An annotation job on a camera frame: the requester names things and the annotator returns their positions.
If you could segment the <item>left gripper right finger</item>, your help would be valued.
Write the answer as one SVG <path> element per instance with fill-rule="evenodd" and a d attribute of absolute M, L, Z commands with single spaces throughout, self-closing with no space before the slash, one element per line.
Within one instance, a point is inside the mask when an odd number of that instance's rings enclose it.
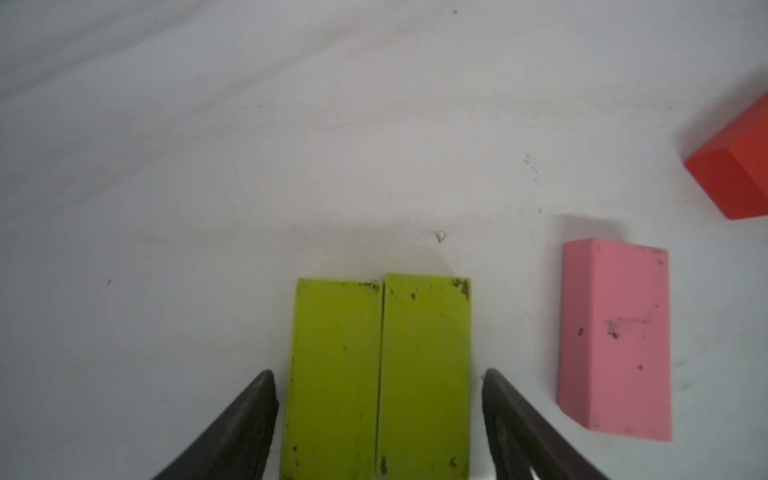
<path fill-rule="evenodd" d="M 498 479 L 607 479 L 498 370 L 485 372 L 481 400 Z"/>

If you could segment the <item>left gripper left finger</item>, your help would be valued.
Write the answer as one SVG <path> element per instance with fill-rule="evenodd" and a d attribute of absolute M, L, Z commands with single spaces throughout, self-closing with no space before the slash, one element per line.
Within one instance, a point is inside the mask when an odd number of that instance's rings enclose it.
<path fill-rule="evenodd" d="M 158 479 L 261 479 L 279 409 L 267 369 L 237 396 Z"/>

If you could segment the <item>lime green wood block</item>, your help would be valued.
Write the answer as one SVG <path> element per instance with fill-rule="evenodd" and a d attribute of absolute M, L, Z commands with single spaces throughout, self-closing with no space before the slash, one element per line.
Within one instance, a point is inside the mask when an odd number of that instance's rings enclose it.
<path fill-rule="evenodd" d="M 471 312 L 467 278 L 386 276 L 378 478 L 467 478 Z"/>
<path fill-rule="evenodd" d="M 382 306 L 378 281 L 298 281 L 281 478 L 372 477 Z"/>

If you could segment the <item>pink wood block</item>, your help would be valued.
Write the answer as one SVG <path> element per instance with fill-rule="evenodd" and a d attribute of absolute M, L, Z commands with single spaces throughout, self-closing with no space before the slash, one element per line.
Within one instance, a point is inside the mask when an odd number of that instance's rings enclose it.
<path fill-rule="evenodd" d="M 586 429 L 671 441 L 669 267 L 661 248 L 565 243 L 557 402 Z"/>

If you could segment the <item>red wood block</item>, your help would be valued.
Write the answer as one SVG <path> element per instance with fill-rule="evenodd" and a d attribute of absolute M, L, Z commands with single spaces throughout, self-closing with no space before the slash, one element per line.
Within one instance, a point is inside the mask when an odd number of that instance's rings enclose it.
<path fill-rule="evenodd" d="M 762 96 L 685 161 L 729 220 L 767 215 L 767 97 Z"/>

